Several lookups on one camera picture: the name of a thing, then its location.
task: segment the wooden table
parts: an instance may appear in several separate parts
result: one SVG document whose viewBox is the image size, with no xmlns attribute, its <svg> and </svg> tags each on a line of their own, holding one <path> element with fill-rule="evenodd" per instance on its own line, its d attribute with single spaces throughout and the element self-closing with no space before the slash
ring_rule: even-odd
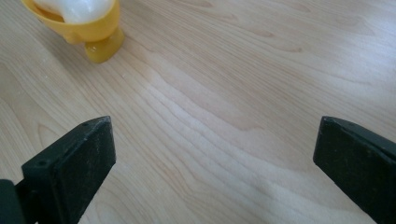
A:
<svg viewBox="0 0 396 224">
<path fill-rule="evenodd" d="M 396 141 L 392 0 L 121 0 L 90 63 L 0 1 L 0 178 L 110 115 L 118 155 L 80 223 L 374 223 L 312 162 L 320 118 Z"/>
</svg>

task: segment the yellow object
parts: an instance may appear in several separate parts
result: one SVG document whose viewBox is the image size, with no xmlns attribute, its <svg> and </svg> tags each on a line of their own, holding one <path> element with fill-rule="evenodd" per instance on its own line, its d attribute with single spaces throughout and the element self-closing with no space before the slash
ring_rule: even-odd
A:
<svg viewBox="0 0 396 224">
<path fill-rule="evenodd" d="M 65 23 L 61 16 L 37 7 L 33 0 L 22 0 L 23 4 L 51 30 L 64 37 L 69 44 L 85 43 L 85 52 L 94 63 L 102 63 L 113 56 L 121 47 L 124 34 L 119 27 L 120 2 L 114 0 L 107 14 L 87 23 Z"/>
</svg>

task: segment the white object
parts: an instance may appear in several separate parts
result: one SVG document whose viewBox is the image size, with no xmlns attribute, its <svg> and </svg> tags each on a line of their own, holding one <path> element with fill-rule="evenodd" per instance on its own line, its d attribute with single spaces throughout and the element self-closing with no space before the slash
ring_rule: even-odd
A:
<svg viewBox="0 0 396 224">
<path fill-rule="evenodd" d="M 114 0 L 34 0 L 38 7 L 60 15 L 67 23 L 96 21 L 105 16 Z"/>
</svg>

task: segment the wood grain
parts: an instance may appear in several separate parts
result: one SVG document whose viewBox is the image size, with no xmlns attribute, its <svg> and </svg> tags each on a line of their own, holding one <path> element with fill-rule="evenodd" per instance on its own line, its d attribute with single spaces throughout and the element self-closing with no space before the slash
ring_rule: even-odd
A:
<svg viewBox="0 0 396 224">
<path fill-rule="evenodd" d="M 0 1 L 0 178 L 79 123 L 118 162 L 80 223 L 374 223 L 312 162 L 321 116 L 396 141 L 391 0 L 121 0 L 87 61 Z"/>
</svg>

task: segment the black rubber pad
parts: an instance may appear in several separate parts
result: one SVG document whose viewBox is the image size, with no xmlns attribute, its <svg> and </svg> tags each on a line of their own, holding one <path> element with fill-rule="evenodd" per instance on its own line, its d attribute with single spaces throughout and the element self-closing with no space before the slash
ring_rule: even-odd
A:
<svg viewBox="0 0 396 224">
<path fill-rule="evenodd" d="M 396 144 L 355 123 L 323 117 L 314 162 L 374 221 L 396 223 Z"/>
</svg>

